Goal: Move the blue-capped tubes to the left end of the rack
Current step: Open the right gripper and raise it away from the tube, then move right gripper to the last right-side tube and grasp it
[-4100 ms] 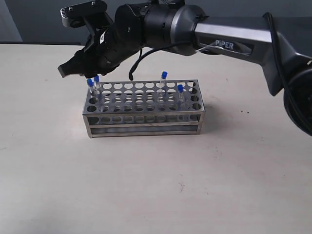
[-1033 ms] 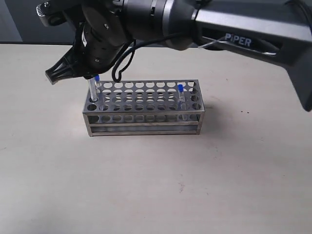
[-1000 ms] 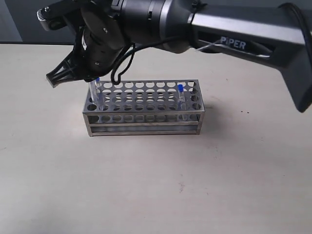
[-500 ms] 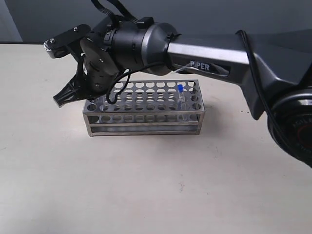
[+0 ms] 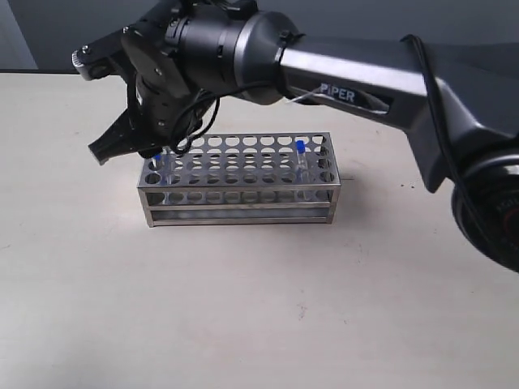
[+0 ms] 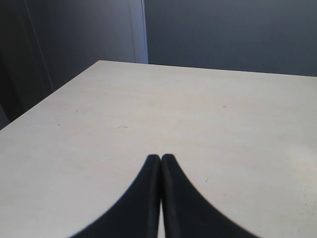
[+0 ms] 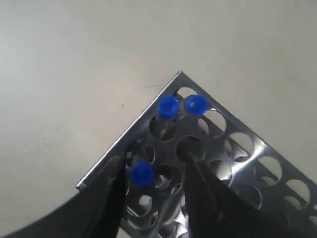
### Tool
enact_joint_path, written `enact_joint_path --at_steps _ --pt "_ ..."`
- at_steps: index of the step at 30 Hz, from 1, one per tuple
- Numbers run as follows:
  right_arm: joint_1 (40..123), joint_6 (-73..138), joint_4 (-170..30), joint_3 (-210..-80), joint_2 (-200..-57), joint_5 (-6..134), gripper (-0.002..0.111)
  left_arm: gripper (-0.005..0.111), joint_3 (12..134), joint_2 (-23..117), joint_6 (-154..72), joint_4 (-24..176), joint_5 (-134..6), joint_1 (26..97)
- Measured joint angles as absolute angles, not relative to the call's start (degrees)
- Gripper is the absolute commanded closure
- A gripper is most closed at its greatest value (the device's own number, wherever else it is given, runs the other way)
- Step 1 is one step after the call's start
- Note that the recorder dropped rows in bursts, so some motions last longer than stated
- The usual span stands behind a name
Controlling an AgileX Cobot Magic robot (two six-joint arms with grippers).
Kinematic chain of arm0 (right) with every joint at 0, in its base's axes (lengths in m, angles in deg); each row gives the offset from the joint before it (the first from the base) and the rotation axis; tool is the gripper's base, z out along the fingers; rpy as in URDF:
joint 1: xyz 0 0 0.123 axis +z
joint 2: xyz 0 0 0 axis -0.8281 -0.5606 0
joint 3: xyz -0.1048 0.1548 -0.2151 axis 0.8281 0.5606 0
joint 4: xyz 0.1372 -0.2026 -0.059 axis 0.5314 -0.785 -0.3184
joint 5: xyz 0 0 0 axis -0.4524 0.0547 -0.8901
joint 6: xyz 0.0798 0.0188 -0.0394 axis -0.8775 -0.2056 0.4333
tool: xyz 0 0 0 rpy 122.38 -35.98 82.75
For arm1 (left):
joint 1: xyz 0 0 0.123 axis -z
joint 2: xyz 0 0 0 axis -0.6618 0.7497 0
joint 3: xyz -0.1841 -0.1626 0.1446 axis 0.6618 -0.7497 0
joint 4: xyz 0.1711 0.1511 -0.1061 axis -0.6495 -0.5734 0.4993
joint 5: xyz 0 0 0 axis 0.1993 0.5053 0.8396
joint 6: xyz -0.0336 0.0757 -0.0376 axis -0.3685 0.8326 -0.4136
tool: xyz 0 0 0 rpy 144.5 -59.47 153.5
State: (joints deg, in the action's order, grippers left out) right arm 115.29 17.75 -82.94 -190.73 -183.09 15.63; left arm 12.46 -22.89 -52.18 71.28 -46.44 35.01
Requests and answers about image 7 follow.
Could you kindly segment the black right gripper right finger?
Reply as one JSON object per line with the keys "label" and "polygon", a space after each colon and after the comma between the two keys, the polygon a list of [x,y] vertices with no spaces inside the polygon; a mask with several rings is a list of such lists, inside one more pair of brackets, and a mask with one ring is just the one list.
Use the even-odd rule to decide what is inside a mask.
{"label": "black right gripper right finger", "polygon": [[207,165],[183,156],[184,192],[191,238],[315,238],[316,229],[302,215],[291,219],[281,199],[257,209],[228,188]]}

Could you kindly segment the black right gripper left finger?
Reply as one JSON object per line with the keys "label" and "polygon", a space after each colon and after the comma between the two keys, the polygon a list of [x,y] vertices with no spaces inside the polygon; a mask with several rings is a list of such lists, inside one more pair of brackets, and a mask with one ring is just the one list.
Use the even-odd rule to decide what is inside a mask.
{"label": "black right gripper left finger", "polygon": [[105,159],[83,178],[79,192],[8,238],[114,238],[125,209],[124,159]]}

